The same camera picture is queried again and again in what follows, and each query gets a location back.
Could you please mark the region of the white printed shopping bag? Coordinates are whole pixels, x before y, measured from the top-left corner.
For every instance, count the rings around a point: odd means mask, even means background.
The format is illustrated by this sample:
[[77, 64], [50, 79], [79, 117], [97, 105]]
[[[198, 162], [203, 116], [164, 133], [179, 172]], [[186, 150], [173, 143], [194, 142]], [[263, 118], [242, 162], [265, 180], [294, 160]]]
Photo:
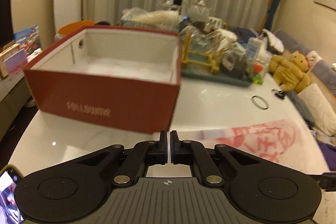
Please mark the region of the white printed shopping bag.
[[199, 141], [206, 148], [222, 143], [306, 174], [329, 171], [307, 126], [290, 118], [232, 128], [185, 129], [177, 133], [180, 140]]

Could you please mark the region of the plastic bag of goods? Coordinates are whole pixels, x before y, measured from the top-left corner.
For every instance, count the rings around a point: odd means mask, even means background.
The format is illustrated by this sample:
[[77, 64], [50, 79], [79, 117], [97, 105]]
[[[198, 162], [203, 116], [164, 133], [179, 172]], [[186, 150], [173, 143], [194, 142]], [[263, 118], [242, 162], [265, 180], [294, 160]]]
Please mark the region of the plastic bag of goods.
[[179, 12], [174, 10], [157, 10], [148, 12], [139, 7], [124, 9], [121, 23], [135, 23], [152, 27], [175, 28], [180, 23]]

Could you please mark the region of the beige cushion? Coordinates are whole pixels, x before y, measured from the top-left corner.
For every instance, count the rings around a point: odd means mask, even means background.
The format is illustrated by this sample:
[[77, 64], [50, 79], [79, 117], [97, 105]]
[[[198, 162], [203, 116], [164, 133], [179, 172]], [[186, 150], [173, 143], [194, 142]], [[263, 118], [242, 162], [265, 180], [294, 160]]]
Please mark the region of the beige cushion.
[[335, 136], [335, 111], [318, 85], [309, 85], [298, 96], [305, 102], [314, 118], [315, 124], [312, 128], [320, 134]]

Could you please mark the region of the red cardboard box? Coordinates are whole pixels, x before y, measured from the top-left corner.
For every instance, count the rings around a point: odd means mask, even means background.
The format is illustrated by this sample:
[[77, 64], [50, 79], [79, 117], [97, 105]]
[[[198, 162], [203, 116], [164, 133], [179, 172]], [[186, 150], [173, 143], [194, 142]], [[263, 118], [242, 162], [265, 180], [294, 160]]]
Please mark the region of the red cardboard box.
[[102, 126], [168, 130], [180, 86], [180, 38], [173, 32], [85, 26], [24, 68], [38, 108]]

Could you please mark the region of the wooden drying rack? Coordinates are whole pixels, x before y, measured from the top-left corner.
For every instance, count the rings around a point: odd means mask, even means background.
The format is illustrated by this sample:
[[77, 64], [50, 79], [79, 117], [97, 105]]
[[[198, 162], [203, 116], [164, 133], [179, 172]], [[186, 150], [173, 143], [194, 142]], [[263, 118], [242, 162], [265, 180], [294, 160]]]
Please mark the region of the wooden drying rack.
[[211, 75], [219, 73], [219, 61], [214, 53], [202, 53], [190, 50], [192, 33], [189, 32], [182, 46], [181, 68], [187, 69], [189, 64], [200, 65], [207, 68]]

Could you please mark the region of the small black clip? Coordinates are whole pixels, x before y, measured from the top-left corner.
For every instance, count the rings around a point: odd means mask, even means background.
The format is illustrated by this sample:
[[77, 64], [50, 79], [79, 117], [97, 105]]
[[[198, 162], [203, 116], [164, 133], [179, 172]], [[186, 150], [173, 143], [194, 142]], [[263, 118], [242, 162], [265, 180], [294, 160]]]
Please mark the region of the small black clip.
[[276, 97], [280, 98], [281, 100], [283, 100], [286, 96], [286, 93], [281, 90], [272, 89], [272, 92]]

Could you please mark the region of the green toy with orange figure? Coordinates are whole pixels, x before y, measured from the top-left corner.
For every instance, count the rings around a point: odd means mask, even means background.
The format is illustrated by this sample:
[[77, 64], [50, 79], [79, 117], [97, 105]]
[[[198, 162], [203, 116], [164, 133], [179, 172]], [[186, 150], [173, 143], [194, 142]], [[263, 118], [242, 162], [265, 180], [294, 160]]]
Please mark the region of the green toy with orange figure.
[[260, 62], [254, 62], [251, 67], [251, 79], [256, 85], [262, 85], [264, 82], [265, 67]]

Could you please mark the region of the yellow muscular cat plush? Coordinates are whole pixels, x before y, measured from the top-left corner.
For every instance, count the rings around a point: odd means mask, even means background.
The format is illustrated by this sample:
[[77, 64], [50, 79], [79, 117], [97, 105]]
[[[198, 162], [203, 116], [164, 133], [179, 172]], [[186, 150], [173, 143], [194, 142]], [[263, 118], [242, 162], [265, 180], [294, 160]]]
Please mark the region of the yellow muscular cat plush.
[[310, 62], [307, 58], [295, 51], [289, 59], [284, 56], [274, 55], [269, 62], [269, 72], [283, 92], [302, 92], [310, 85], [310, 77], [307, 74]]

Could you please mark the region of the milk carton with straw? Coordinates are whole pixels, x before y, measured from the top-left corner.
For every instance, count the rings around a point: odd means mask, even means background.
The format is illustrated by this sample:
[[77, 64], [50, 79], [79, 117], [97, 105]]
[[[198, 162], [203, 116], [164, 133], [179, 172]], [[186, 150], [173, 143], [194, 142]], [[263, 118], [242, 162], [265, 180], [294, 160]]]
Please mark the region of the milk carton with straw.
[[260, 52], [263, 41], [258, 38], [249, 38], [247, 43], [246, 54], [249, 60], [255, 60]]

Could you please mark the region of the smartphone in green case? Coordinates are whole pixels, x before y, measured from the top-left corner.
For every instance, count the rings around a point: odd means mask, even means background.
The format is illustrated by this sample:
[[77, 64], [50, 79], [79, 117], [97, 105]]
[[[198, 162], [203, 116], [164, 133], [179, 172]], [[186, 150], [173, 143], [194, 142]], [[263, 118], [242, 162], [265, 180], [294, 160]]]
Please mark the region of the smartphone in green case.
[[15, 188], [22, 179], [22, 175], [12, 165], [6, 165], [1, 170], [0, 179], [0, 214], [1, 223], [3, 224], [18, 224], [23, 222], [23, 217], [15, 202]]

